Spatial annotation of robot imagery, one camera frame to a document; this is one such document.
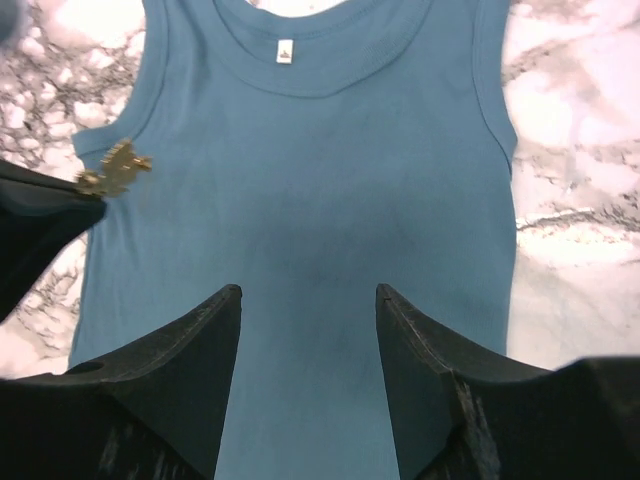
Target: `white marble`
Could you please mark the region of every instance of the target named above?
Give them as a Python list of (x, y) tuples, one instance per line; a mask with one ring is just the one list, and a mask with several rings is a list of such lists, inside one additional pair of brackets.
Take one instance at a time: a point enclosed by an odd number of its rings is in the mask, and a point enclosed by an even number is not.
[[(252, 3), (301, 16), (340, 1)], [(30, 3), (28, 36), (0, 66), (0, 154), (70, 179), (82, 165), (69, 135), (127, 101), (144, 12), (140, 0)], [(640, 354), (640, 0), (514, 0), (503, 79), (520, 140), (509, 354), (547, 368)], [(0, 376), (65, 370), (84, 252), (83, 238), (69, 245), (0, 327)]]

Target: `tank top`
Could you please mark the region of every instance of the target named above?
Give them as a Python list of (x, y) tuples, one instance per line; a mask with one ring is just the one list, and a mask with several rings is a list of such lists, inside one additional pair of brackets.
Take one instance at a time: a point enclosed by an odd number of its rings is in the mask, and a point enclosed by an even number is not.
[(238, 284), (215, 479), (399, 478), (376, 286), (505, 351), (509, 0), (349, 0), (298, 18), (244, 0), (144, 6), (128, 105), (74, 137), (87, 168), (129, 137), (153, 171), (90, 233), (71, 366)]

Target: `clothing label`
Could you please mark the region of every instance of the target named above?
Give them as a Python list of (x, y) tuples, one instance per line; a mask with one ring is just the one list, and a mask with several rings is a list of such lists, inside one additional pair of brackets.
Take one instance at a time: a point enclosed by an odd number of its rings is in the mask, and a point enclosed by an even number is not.
[(293, 61), (293, 40), (278, 40), (278, 63), (291, 63)]

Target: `black object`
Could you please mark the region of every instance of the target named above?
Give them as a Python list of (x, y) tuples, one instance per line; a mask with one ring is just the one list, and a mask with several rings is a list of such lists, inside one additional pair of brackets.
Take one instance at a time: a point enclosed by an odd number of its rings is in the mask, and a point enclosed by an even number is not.
[(0, 478), (213, 478), (241, 295), (229, 285), (64, 375), (0, 380)]
[(75, 184), (0, 160), (0, 323), (56, 255), (105, 215)]
[(388, 285), (377, 330), (402, 480), (640, 478), (640, 358), (549, 372), (467, 340)]

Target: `gold object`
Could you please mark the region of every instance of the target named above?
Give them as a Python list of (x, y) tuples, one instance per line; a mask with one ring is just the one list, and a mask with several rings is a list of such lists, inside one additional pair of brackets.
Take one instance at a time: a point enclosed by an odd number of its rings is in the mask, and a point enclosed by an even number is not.
[(131, 139), (113, 147), (102, 159), (102, 172), (85, 170), (76, 178), (76, 190), (84, 195), (117, 197), (127, 192), (138, 172), (151, 171), (151, 157), (138, 157)]

